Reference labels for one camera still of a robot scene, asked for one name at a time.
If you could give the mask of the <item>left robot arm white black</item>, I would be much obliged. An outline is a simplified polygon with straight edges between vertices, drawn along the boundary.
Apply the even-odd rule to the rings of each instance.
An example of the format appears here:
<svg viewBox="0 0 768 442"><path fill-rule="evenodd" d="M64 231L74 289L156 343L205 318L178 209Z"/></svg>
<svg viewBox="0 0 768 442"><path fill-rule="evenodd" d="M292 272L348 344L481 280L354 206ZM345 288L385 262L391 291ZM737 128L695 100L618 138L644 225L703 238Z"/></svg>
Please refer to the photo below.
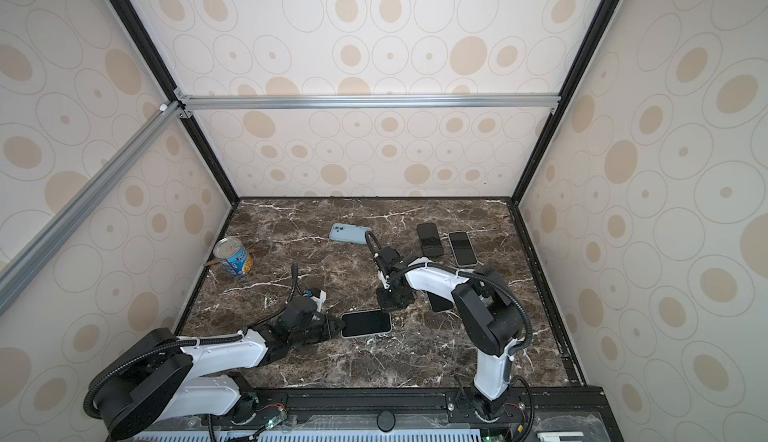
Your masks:
<svg viewBox="0 0 768 442"><path fill-rule="evenodd" d="M176 417L251 425L262 411L279 413L283 406L261 401L241 371L339 335L345 324L323 311L324 300L321 290L292 291L275 313L229 335L193 338L154 329L94 377L83 411L114 440Z"/></svg>

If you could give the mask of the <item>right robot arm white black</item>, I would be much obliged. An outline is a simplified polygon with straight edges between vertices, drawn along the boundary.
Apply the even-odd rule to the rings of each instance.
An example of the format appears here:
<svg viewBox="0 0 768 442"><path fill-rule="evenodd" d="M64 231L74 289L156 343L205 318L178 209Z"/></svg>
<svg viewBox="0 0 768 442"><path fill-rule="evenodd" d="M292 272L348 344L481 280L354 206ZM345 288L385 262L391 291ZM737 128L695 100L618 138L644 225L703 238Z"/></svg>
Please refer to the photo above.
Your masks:
<svg viewBox="0 0 768 442"><path fill-rule="evenodd" d="M474 390L467 400L482 419L497 418L502 397L516 380L510 365L533 336L530 318L506 281L491 267L464 270L427 257L404 257L381 245L370 230L364 240L377 266L376 297L384 312L406 309L417 291L452 302L477 349Z"/></svg>

